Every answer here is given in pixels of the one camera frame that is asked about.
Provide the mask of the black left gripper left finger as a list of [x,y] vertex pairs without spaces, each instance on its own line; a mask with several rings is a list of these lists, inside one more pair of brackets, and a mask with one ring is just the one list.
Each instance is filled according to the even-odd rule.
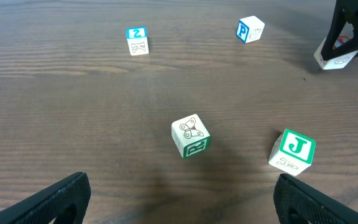
[[0,224],[82,224],[91,197],[85,172],[76,172],[0,211]]

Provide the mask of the blue number 2 block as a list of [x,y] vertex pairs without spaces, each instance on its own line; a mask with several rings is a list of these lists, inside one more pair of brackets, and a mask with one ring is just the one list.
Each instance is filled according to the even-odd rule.
[[145,26],[127,28],[126,37],[131,56],[149,54],[147,29]]

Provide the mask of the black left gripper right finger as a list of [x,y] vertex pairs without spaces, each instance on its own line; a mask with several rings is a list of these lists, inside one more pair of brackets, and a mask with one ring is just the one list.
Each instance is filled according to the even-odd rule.
[[281,224],[358,224],[358,212],[289,174],[280,174],[273,202]]

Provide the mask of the red letter A block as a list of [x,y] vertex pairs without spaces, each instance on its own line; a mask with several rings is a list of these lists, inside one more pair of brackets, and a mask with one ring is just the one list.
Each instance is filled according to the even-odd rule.
[[[337,49],[338,47],[344,45],[346,42],[351,40],[353,35],[340,35],[333,45],[333,50]],[[319,66],[323,70],[334,70],[334,69],[342,69],[344,68],[358,53],[358,50],[353,51],[351,53],[345,54],[343,56],[335,57],[329,60],[324,60],[321,51],[323,45],[325,44],[326,38],[322,41],[322,43],[317,48],[316,52],[314,53],[314,58],[318,62]]]

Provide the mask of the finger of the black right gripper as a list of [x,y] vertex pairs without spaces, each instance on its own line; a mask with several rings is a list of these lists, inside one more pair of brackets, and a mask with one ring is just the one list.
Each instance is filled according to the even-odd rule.
[[[347,23],[353,26],[353,38],[334,49],[333,45]],[[358,0],[337,0],[321,55],[324,60],[331,60],[354,51],[357,52],[356,57],[358,57]]]

